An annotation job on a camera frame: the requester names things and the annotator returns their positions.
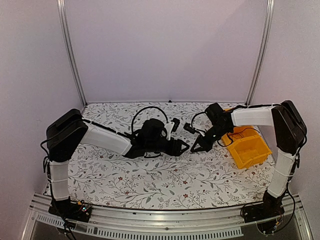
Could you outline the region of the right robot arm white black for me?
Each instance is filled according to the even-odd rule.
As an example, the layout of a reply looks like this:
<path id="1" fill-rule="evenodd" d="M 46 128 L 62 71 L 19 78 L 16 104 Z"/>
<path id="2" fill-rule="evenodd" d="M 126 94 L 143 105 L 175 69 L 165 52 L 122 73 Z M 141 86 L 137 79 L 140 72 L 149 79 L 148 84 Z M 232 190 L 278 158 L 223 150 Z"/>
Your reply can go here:
<path id="1" fill-rule="evenodd" d="M 205 110 L 212 127 L 200 133 L 191 147 L 192 153 L 209 152 L 213 144 L 235 127 L 271 126 L 277 146 L 277 159 L 273 177 L 266 195 L 274 199 L 281 197 L 287 184 L 300 166 L 300 151 L 307 143 L 307 126 L 294 103 L 285 100 L 277 104 L 238 105 L 224 110 L 219 103 L 210 104 Z"/>

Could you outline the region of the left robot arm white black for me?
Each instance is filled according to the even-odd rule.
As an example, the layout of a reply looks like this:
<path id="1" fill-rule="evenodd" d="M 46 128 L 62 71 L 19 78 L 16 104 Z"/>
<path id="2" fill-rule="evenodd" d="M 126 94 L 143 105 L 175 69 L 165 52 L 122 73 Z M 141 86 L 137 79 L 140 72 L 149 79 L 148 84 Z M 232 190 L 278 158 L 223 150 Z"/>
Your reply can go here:
<path id="1" fill-rule="evenodd" d="M 80 144 L 96 146 L 115 152 L 125 158 L 135 159 L 147 153 L 179 157 L 190 146 L 172 136 L 180 121 L 147 119 L 142 127 L 130 133 L 117 132 L 92 120 L 85 119 L 76 108 L 71 109 L 46 129 L 46 139 L 40 147 L 46 152 L 44 166 L 48 169 L 48 182 L 55 209 L 63 216 L 74 213 L 69 202 L 69 161 Z"/>

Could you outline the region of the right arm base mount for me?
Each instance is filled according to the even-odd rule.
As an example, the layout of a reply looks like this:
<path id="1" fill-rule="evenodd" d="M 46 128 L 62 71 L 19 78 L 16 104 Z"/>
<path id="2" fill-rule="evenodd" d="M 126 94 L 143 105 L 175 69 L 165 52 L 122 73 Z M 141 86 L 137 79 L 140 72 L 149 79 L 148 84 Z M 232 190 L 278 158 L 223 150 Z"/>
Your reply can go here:
<path id="1" fill-rule="evenodd" d="M 245 223 L 256 222 L 258 231 L 264 235 L 274 234 L 283 221 L 285 210 L 282 204 L 269 206 L 262 202 L 245 204 L 240 210 L 240 216 Z"/>

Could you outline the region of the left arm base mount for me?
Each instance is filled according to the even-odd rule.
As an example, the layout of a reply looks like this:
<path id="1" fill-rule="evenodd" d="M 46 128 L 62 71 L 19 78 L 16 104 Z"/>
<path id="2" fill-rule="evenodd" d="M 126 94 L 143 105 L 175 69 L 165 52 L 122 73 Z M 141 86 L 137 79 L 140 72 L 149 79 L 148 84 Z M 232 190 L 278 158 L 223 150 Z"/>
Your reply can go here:
<path id="1" fill-rule="evenodd" d="M 88 223 L 91 218 L 92 206 L 92 203 L 83 200 L 78 202 L 71 202 L 70 199 L 52 200 L 48 212 L 62 219 Z"/>

